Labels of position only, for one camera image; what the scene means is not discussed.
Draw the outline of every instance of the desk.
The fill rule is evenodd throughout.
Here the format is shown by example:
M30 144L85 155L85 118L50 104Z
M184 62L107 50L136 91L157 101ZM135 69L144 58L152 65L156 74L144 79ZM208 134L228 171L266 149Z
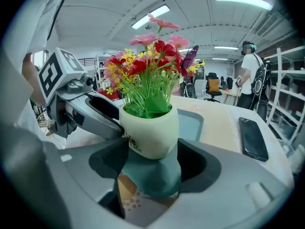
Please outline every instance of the desk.
M122 100L114 103L120 106L122 105ZM233 152L242 153L238 118L244 117L257 122L269 153L267 162L257 162L287 187L294 187L288 159L275 135L257 113L231 105L179 96L172 96L171 103L179 109L198 113L204 118L200 142ZM77 128L67 138L66 147L83 146L101 141L101 137Z
M225 91L225 90L219 90L222 94L225 94L225 99L224 99L224 104L225 104L225 102L227 101L227 98L228 98L228 96L233 96L234 97L234 103L233 103L233 106L236 106L237 105L237 102L238 102L238 99L239 99L239 97L240 97L240 95L241 95L241 92L239 91L238 92L238 94L237 94L237 92L231 92L231 90L230 91Z
M115 101L118 106L122 100ZM283 149L276 137L259 117L251 110L231 105L213 103L193 98L172 96L171 103L177 108L195 112L204 118L200 142L242 153L238 118L244 117L257 122L269 154L267 162L258 162L263 168L273 174L288 188L294 187L294 180ZM77 128L67 139L67 148L101 142L102 138ZM177 195L165 199L150 198L125 174L118 178L120 196L126 213L126 221L145 227L161 214L176 200Z

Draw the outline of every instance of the purple butterfly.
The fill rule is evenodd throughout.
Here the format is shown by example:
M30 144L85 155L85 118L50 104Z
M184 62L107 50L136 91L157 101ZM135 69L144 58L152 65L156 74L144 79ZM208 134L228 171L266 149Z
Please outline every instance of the purple butterfly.
M192 65L194 58L197 55L198 49L199 49L198 45L194 46L193 49L186 55L183 62L181 63L181 70L184 78L187 78L186 70Z

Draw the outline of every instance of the person's arm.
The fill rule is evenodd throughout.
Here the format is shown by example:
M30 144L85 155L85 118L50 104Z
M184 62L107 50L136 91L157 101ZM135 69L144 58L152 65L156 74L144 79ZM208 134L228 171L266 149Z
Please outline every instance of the person's arm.
M248 69L245 69L243 78L240 81L239 85L242 86L249 79L250 75L251 75L251 71Z
M46 103L38 83L38 72L31 62L31 53L28 53L23 59L22 75L34 89L31 99L35 103L45 106Z
M242 86L251 76L251 66L252 66L252 58L253 56L250 54L247 54L244 57L242 68L245 70L242 80L238 83L239 86Z

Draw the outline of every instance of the ceiling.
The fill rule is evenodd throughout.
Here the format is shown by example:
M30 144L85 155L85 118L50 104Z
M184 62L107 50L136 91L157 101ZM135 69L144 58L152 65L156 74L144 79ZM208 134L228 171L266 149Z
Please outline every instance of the ceiling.
M147 12L166 4L170 11L158 18L177 24L179 31L163 29L163 39L182 35L191 46L199 45L197 58L241 59L240 51L214 49L214 46L239 47L244 40L253 41L258 49L294 32L289 15L279 1L271 11L248 4L216 0L65 0L55 32L58 46L65 48L96 47L103 55L130 47L135 35L155 32L145 26L131 26Z

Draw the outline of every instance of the smartphone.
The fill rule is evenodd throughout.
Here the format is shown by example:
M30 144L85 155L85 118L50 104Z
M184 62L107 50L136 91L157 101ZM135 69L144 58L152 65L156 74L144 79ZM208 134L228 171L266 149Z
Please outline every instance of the smartphone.
M266 162L269 155L257 123L242 117L239 117L238 122L242 136L243 154Z

